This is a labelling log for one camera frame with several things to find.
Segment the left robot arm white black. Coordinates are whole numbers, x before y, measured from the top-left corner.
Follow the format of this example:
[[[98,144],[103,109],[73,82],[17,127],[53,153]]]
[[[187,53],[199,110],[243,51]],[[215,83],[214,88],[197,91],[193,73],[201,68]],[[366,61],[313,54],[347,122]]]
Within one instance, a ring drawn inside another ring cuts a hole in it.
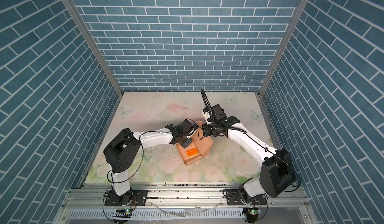
[[[131,191],[129,167],[133,164],[139,151],[157,145],[191,144],[191,136],[195,133],[194,125],[188,128],[168,125],[156,131],[133,132],[123,129],[105,148],[104,155],[111,167],[108,181],[119,197]]]

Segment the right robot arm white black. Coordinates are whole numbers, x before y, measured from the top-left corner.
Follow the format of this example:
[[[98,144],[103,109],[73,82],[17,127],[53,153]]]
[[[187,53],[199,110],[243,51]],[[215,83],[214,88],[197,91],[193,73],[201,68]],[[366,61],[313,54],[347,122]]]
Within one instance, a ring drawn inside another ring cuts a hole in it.
[[[202,126],[205,137],[224,135],[239,144],[259,164],[260,176],[251,178],[239,187],[241,200],[248,204],[259,195],[276,198],[297,180],[290,153],[285,149],[276,149],[252,134],[234,116],[220,121],[206,118]]]

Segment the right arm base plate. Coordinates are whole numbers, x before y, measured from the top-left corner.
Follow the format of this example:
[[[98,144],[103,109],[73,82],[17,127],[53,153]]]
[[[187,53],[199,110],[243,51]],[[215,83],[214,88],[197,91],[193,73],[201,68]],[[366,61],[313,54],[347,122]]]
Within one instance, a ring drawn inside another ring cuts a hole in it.
[[[239,206],[239,205],[266,205],[267,197],[265,194],[256,195],[255,197],[250,197],[244,190],[240,189],[224,189],[222,190],[227,205],[229,206]]]

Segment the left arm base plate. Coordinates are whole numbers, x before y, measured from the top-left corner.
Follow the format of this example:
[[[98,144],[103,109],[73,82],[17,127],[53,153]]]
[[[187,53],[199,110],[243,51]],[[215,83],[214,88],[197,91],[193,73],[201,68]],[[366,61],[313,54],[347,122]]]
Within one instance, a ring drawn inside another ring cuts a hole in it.
[[[107,207],[144,206],[148,197],[147,190],[130,190],[119,196],[114,190],[104,194],[104,205]]]

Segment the pink cardboard paper box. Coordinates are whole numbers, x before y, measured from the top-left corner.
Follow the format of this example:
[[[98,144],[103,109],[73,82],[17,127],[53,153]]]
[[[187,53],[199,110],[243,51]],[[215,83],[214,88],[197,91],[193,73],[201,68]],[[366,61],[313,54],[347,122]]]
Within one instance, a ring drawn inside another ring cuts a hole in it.
[[[183,148],[181,144],[177,144],[178,151],[186,166],[190,166],[206,157],[213,145],[211,137],[204,137],[203,131],[201,130],[203,122],[199,120],[197,121],[197,125],[199,129],[191,137],[192,142],[189,146]]]

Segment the small orange tag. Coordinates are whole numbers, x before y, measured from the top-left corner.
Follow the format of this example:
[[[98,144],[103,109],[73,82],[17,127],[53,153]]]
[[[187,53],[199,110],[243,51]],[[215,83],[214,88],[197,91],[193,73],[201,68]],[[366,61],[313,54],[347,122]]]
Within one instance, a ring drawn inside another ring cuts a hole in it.
[[[188,157],[191,157],[191,156],[199,154],[199,151],[197,148],[193,148],[193,149],[187,150],[186,153],[187,153]]]

